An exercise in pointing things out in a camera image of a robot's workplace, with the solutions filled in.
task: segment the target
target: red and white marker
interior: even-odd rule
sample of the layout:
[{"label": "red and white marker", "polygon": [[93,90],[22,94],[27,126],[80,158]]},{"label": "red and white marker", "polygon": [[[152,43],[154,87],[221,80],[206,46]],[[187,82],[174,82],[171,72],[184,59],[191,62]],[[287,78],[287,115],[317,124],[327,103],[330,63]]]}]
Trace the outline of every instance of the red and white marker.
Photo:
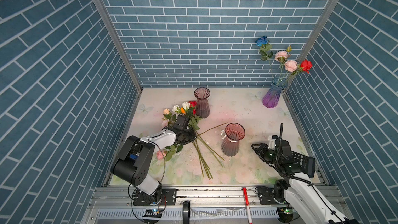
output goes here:
[{"label": "red and white marker", "polygon": [[253,224],[253,221],[251,220],[251,213],[250,213],[250,207],[249,207],[249,199],[248,199],[248,192],[245,187],[243,187],[243,193],[245,195],[245,200],[246,200],[246,211],[248,214],[248,220],[249,224]]}]

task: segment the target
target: glass vase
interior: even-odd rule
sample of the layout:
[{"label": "glass vase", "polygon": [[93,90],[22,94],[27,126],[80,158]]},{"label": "glass vase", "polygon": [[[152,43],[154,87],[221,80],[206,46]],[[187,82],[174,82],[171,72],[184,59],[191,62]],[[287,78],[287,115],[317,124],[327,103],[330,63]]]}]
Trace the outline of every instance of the glass vase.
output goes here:
[{"label": "glass vase", "polygon": [[274,108],[278,105],[282,90],[287,86],[286,78],[276,77],[272,79],[271,88],[263,98],[263,105]]},{"label": "glass vase", "polygon": [[201,118],[207,118],[210,114],[209,102],[207,101],[210,96],[210,90],[206,87],[198,87],[194,95],[196,97],[196,115]]},{"label": "glass vase", "polygon": [[231,123],[221,130],[222,152],[228,157],[235,156],[239,151],[239,142],[245,137],[245,129],[238,123]]}]

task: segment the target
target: brick wallpaper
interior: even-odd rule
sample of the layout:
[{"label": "brick wallpaper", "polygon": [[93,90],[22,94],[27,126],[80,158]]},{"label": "brick wallpaper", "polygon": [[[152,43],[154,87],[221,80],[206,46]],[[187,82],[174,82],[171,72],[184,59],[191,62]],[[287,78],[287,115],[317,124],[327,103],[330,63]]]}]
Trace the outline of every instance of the brick wallpaper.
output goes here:
[{"label": "brick wallpaper", "polygon": [[269,87],[256,39],[274,52],[291,45],[296,58],[327,2],[103,1],[143,87]]},{"label": "brick wallpaper", "polygon": [[363,223],[396,224],[398,0],[340,0],[289,96],[318,161]]},{"label": "brick wallpaper", "polygon": [[0,0],[0,223],[81,221],[136,93],[92,0]]}]

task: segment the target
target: tabletop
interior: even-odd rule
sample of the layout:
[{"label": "tabletop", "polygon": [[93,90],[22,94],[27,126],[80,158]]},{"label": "tabletop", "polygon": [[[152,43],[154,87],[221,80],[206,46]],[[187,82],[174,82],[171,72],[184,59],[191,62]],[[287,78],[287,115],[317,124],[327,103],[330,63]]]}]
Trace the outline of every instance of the tabletop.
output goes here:
[{"label": "tabletop", "polygon": [[[146,137],[162,130],[163,110],[172,110],[174,105],[181,107],[183,102],[195,101],[195,89],[152,89],[145,88],[138,102],[137,110],[132,119],[127,136]],[[163,185],[236,185],[275,183],[281,177],[259,157],[250,147],[255,143],[268,143],[268,136],[279,135],[280,124],[283,123],[283,139],[287,140],[291,150],[308,155],[299,132],[291,119],[283,98],[275,108],[267,108],[262,98],[268,89],[237,89],[210,88],[209,117],[199,121],[198,133],[223,123],[236,122],[241,124],[246,135],[240,141],[239,152],[228,157],[221,150],[221,130],[226,124],[214,128],[201,135],[204,141],[224,159],[223,167],[209,152],[208,148],[198,141],[201,153],[210,167],[212,178],[206,173],[202,176],[198,153],[193,144],[187,144],[166,162]],[[162,156],[152,157],[149,173],[157,180],[163,174]],[[315,174],[312,179],[319,182]],[[127,185],[128,182],[112,176],[111,185]]]}]

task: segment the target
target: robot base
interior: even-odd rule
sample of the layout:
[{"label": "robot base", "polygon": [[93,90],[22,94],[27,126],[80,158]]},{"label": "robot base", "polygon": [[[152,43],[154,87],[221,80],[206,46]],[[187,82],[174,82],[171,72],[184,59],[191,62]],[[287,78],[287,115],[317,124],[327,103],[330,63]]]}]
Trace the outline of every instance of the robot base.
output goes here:
[{"label": "robot base", "polygon": [[[164,197],[166,197],[166,205],[175,205],[176,195],[177,189],[162,189],[160,206],[164,206]],[[136,191],[132,196],[135,197],[133,201],[134,206],[151,206],[153,203],[152,197],[149,197],[144,192]]]}]

